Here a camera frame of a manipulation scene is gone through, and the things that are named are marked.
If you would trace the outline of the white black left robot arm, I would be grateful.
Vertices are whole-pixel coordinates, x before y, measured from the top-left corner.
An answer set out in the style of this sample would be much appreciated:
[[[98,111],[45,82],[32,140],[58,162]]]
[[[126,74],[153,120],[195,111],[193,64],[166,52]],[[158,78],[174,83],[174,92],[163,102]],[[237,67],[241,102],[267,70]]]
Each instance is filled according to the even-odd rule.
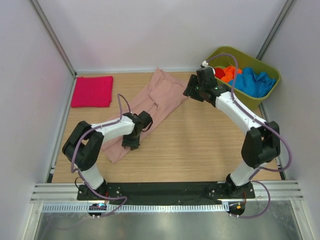
[[[81,121],[76,125],[62,153],[71,163],[71,172],[78,172],[93,199],[101,200],[108,190],[96,164],[103,143],[121,137],[121,147],[138,149],[141,133],[148,131],[152,124],[151,115],[142,111],[140,114],[126,112],[117,119],[99,124]]]

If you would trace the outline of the dusty pink t shirt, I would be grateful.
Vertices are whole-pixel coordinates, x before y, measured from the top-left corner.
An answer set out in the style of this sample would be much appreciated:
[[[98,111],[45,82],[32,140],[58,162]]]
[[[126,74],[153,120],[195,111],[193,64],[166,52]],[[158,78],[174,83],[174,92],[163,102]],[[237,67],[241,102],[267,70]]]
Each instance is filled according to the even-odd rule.
[[[153,120],[150,129],[140,134],[141,142],[187,99],[183,95],[187,84],[186,80],[177,79],[158,68],[150,82],[129,102],[133,113],[146,111]]]

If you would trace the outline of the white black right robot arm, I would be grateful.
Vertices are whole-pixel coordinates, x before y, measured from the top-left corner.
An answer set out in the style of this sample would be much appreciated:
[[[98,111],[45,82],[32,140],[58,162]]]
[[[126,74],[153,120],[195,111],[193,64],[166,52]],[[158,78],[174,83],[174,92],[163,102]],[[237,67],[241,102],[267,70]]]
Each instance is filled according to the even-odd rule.
[[[249,186],[252,177],[280,152],[280,129],[275,121],[267,122],[255,115],[225,84],[218,84],[212,67],[203,67],[192,74],[183,95],[208,102],[225,113],[245,135],[241,149],[242,163],[225,180],[225,192],[237,198]]]

